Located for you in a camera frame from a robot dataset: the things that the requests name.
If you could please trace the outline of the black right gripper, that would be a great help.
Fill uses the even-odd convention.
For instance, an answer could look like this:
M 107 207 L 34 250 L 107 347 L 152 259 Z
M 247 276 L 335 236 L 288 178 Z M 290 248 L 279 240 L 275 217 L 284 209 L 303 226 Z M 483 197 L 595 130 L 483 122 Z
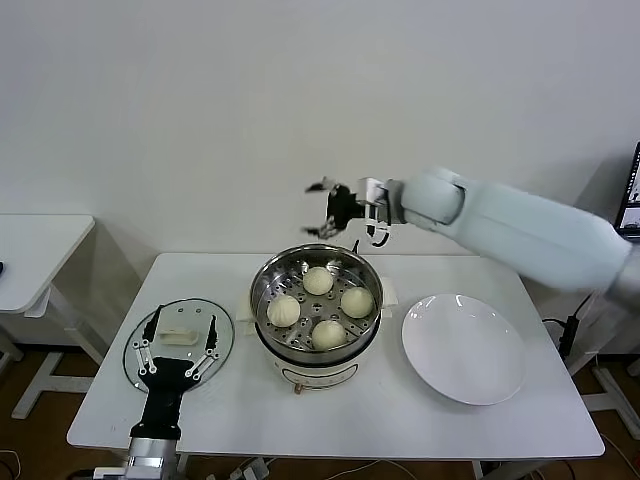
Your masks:
M 304 226 L 301 232 L 314 238 L 333 238 L 343 232 L 352 219 L 362 217 L 356 194 L 334 179 L 323 177 L 305 189 L 306 193 L 328 192 L 325 222 L 318 227 Z

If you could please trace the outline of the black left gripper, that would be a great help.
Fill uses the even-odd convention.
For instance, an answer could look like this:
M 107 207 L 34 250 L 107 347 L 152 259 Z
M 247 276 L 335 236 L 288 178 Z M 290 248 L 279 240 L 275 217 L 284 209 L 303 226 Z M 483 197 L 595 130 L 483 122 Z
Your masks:
M 205 341 L 204 354 L 194 363 L 191 360 L 156 357 L 153 360 L 151 344 L 154 341 L 164 305 L 159 305 L 143 322 L 139 340 L 132 343 L 138 361 L 138 374 L 147 387 L 147 398 L 140 421 L 130 430 L 131 438 L 178 441 L 182 397 L 199 383 L 215 361 L 218 334 L 217 316 L 212 315 Z

